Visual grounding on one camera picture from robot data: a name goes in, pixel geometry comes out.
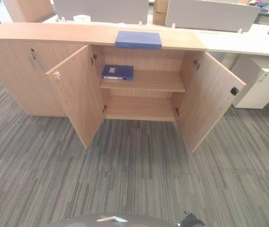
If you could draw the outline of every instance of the blue binder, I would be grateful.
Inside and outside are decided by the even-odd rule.
[[[132,80],[133,74],[134,67],[132,65],[105,65],[102,78]]]
[[[119,31],[116,47],[160,50],[162,42],[159,33]]]

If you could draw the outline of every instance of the cabinet shelf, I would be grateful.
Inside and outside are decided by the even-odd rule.
[[[166,98],[112,96],[106,109],[107,119],[175,121],[175,115]]]
[[[102,79],[101,88],[185,92],[179,72],[134,70],[133,80]]]

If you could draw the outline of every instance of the white box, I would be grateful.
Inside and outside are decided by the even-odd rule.
[[[88,15],[76,15],[73,17],[76,24],[90,24],[91,19]]]

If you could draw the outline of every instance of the gray carpet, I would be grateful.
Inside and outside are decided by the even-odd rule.
[[[30,117],[0,83],[0,227],[95,212],[269,227],[269,104],[231,107],[194,154],[171,122],[106,120],[85,150],[67,118]]]

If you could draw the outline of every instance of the cabinet top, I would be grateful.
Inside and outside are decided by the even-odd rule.
[[[206,50],[194,32],[184,29],[159,29],[145,26],[3,23],[0,24],[0,40],[115,45],[118,31],[157,32],[161,37],[162,49]]]

